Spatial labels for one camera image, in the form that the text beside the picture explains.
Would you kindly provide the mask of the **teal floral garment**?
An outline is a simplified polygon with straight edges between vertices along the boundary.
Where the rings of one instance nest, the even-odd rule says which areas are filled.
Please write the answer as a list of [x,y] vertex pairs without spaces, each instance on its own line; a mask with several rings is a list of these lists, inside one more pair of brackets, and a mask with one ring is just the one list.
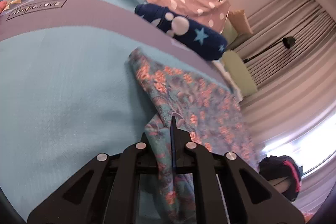
[[171,120],[210,152],[233,151],[256,169],[255,149],[238,99],[224,85],[156,61],[139,48],[129,62],[157,110],[145,133],[158,163],[157,198],[163,215],[172,223],[196,223],[193,177],[173,174]]

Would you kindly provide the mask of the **navy jacket pink trim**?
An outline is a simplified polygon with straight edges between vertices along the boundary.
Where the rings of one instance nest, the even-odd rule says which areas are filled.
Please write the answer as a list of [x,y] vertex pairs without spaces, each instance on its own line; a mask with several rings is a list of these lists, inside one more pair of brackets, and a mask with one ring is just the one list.
[[290,202],[301,190],[301,173],[290,156],[269,156],[259,162],[259,174]]

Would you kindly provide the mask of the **light blue bed cover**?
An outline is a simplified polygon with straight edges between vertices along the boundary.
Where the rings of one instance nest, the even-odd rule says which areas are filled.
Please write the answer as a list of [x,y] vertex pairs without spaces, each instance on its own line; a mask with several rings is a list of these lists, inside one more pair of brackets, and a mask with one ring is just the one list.
[[128,57],[141,48],[222,84],[134,13],[144,0],[22,0],[1,15],[1,189],[23,218],[100,152],[138,141],[156,110]]

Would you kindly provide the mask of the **green pillow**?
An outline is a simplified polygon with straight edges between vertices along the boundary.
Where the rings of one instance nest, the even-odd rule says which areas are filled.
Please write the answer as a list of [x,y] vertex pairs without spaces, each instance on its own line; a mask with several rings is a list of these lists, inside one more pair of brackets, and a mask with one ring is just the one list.
[[221,62],[244,97],[251,96],[257,92],[257,87],[252,76],[237,53],[234,51],[225,51]]
[[222,36],[226,39],[228,45],[230,45],[238,37],[238,32],[229,19],[226,20]]

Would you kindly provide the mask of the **striped beige curtain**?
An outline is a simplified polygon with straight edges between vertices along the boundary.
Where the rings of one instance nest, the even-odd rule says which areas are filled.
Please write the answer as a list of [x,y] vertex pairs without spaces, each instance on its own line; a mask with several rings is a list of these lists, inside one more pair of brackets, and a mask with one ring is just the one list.
[[253,35],[236,48],[257,92],[242,110],[259,157],[288,155],[303,169],[295,201],[315,213],[335,184],[335,21],[315,0],[275,0],[249,19]]

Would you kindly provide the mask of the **navy star fleece blanket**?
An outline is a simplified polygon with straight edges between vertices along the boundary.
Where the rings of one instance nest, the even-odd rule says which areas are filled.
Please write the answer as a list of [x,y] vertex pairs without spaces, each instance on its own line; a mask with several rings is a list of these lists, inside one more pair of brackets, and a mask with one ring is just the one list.
[[134,13],[207,61],[220,59],[226,50],[227,41],[221,34],[168,7],[142,4],[136,6]]

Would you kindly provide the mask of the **black floor lamp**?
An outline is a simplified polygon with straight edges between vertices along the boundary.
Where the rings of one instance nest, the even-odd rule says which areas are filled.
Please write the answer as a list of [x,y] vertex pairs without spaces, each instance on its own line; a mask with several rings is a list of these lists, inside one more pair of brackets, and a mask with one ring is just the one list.
[[256,59],[257,57],[259,57],[260,55],[266,53],[267,51],[273,49],[275,46],[282,44],[286,49],[291,49],[292,46],[295,45],[295,38],[293,36],[287,36],[287,37],[283,37],[281,40],[274,42],[273,44],[269,45],[268,47],[264,48],[261,52],[256,53],[255,55],[253,55],[252,57],[248,57],[246,59],[243,60],[243,63],[246,64],[254,59]]

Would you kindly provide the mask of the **beige pillow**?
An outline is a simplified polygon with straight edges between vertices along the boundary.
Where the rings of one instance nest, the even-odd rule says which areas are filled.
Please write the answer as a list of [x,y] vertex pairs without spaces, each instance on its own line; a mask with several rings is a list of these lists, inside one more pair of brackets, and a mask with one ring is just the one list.
[[228,19],[239,35],[253,34],[253,31],[248,23],[245,10],[230,11]]

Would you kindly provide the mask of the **folded pink garment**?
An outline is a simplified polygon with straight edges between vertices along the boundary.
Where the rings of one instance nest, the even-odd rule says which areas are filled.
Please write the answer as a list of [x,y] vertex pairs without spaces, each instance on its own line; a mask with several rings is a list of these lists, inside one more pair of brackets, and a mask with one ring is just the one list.
[[5,0],[0,1],[0,13],[3,12],[6,6],[7,6],[7,2]]

